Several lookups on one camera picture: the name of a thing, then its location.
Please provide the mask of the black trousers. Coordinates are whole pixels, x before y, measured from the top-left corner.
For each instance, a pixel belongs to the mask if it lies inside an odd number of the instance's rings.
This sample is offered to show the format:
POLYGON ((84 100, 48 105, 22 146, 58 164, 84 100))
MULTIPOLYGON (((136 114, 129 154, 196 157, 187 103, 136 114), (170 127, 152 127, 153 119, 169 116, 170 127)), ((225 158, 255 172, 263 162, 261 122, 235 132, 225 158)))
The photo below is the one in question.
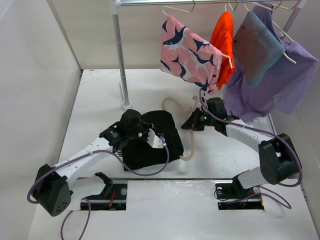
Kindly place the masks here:
POLYGON ((141 119, 153 124, 147 141, 142 138, 129 141, 122 149, 122 160, 131 170, 178 160, 184 147, 171 113, 165 110, 149 111, 141 119))

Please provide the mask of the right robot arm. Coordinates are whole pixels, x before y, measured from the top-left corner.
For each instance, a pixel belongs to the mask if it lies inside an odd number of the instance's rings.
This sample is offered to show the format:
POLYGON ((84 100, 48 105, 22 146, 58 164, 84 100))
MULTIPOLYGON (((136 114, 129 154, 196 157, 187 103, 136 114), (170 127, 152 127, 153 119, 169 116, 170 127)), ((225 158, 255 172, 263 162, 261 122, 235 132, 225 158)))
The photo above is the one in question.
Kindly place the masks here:
POLYGON ((228 115, 224 101, 219 97, 200 98, 201 107, 195 108, 183 130, 203 131, 214 129, 226 137, 238 140, 258 153, 259 166, 242 172, 232 179, 229 193, 243 197, 249 189, 265 184, 278 185, 295 174, 297 184, 302 181, 302 165, 290 137, 284 133, 276 135, 244 123, 234 115, 228 115))

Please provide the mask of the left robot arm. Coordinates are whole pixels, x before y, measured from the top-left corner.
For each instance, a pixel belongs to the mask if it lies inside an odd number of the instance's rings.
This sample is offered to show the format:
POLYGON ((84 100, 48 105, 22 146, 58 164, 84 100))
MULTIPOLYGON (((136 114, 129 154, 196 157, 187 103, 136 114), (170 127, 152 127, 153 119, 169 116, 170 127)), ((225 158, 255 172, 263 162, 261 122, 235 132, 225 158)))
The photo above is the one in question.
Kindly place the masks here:
POLYGON ((154 149, 164 146, 154 124, 144 121, 138 111, 129 109, 119 121, 103 130, 92 143, 73 157, 54 166, 41 166, 28 195, 50 216, 60 215, 72 201, 75 181, 103 160, 105 154, 113 155, 133 140, 141 140, 154 149))

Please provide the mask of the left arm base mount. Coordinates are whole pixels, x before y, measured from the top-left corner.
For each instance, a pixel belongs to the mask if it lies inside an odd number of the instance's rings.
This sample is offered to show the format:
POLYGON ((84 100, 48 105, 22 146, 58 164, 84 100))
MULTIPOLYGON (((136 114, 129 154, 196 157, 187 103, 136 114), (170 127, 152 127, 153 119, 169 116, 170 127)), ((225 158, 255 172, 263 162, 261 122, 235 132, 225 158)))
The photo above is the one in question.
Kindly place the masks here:
POLYGON ((89 201, 93 211, 125 211, 127 208, 128 180, 109 178, 103 172, 77 179, 80 184, 81 210, 88 210, 89 201))

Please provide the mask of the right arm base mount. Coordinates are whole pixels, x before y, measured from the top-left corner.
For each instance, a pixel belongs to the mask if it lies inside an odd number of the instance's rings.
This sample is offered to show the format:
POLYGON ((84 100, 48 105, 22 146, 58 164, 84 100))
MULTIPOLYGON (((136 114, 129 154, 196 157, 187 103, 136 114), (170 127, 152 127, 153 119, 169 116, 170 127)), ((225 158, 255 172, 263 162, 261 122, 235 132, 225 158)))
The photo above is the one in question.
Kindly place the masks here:
POLYGON ((261 190, 258 186, 244 189, 231 180, 214 182, 214 197, 218 210, 264 210, 261 190))

